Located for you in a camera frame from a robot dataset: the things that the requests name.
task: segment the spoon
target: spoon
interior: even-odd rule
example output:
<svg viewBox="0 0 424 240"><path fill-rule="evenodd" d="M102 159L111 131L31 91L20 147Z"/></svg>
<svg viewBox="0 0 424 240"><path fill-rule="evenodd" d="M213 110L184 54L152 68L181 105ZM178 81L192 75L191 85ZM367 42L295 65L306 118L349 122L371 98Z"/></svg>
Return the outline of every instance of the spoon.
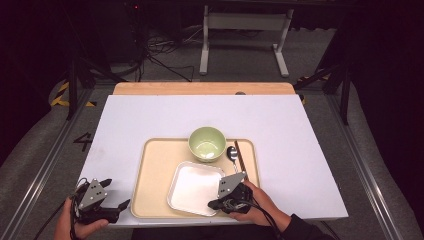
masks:
<svg viewBox="0 0 424 240"><path fill-rule="evenodd" d="M227 148L227 157L228 157L228 159L230 159L231 162L233 162L234 170L236 171L236 173L238 173L238 169L237 169L237 165L236 165L237 150L236 150L235 147L229 146Z"/></svg>

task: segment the sleeve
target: sleeve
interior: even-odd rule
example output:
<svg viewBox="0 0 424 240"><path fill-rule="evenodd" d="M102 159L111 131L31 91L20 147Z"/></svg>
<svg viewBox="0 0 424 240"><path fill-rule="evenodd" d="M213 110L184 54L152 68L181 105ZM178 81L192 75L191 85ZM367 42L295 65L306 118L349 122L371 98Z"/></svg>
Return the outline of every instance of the sleeve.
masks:
<svg viewBox="0 0 424 240"><path fill-rule="evenodd" d="M285 240L334 240L331 236L324 234L321 230L311 225L295 214L291 215L291 222L281 234Z"/></svg>

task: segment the green bowl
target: green bowl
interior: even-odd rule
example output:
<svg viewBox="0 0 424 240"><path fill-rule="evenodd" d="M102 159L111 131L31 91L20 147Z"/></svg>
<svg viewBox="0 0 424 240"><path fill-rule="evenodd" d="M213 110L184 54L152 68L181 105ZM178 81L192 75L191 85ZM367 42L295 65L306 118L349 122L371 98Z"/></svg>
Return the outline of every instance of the green bowl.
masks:
<svg viewBox="0 0 424 240"><path fill-rule="evenodd" d="M190 151L205 163L215 162L225 151L226 143L224 134L213 127L198 128L188 139Z"/></svg>

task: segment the gray floor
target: gray floor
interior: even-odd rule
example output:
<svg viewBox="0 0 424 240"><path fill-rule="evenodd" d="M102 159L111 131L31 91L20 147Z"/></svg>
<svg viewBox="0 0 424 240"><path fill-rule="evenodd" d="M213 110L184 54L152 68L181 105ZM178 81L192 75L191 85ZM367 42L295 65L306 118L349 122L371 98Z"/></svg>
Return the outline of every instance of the gray floor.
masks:
<svg viewBox="0 0 424 240"><path fill-rule="evenodd" d="M273 39L278 39L278 35L271 32L262 32L254 38L230 32L213 34L210 40L209 73L206 76L198 74L201 53L201 44L198 42L170 54L160 54L157 58L168 66L194 66L194 81L295 83L299 77L313 74L333 34L333 30L290 31L283 49L290 72L290 77L285 79L280 77L270 50ZM187 77L191 75L190 69L178 71ZM134 74L126 78L134 79ZM181 81L181 77L146 61L143 80ZM87 132L93 139L106 97L113 91L114 86L107 83L110 81L99 81L93 91L80 91L81 96L89 95L89 100L97 102L98 105L82 107L71 128L67 128L69 122L65 121L68 109L63 106L53 107L52 111L27 133L0 168L0 233L10 233L11 229L16 227L15 231L12 231L14 239L32 239L51 213L73 191L88 153L88 149L82 151L83 144L73 141ZM322 94L319 85L320 83L315 83L299 93L305 95L305 110L349 213L348 218L328 224L341 239L398 239L385 235L385 227L380 223L358 174L352 150L331 104L339 96ZM57 88L52 91L52 96L56 94ZM381 159L354 88L351 91L348 119L348 129L356 140L362 160L372 172L401 237L423 239L412 210ZM63 148L51 151L55 142L60 140L58 136L64 129L69 130L69 134L63 139ZM51 172L44 178L46 182L40 185L40 194L36 192L31 197L37 201L29 206L28 211L23 211L26 214L15 216L17 210L24 207L20 207L20 204L24 199L28 199L26 193L34 179L40 178L37 174L46 158L54 159L54 164L50 168ZM9 226L12 220L12 223L21 224ZM44 230L40 239L52 238L55 220L56 218ZM108 228L89 239L131 239L131 233L132 229Z"/></svg>

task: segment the beige tray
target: beige tray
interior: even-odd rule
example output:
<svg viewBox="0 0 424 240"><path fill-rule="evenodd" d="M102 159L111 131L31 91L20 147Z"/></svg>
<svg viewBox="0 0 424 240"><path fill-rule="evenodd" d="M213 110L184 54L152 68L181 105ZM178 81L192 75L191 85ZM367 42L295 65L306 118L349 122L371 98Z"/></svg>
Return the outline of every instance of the beige tray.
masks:
<svg viewBox="0 0 424 240"><path fill-rule="evenodd" d="M184 161L201 163L195 159L188 148L187 139L154 138L146 142L140 168L131 201L131 212L139 218L202 218L197 214L172 209L167 202L167 196L178 165ZM244 165L249 180L259 186L258 169L255 150L249 140L238 139ZM227 147L234 146L234 140L227 140ZM233 164L225 153L214 163L201 163L221 168L226 175L235 173ZM214 217L226 216L218 213Z"/></svg>

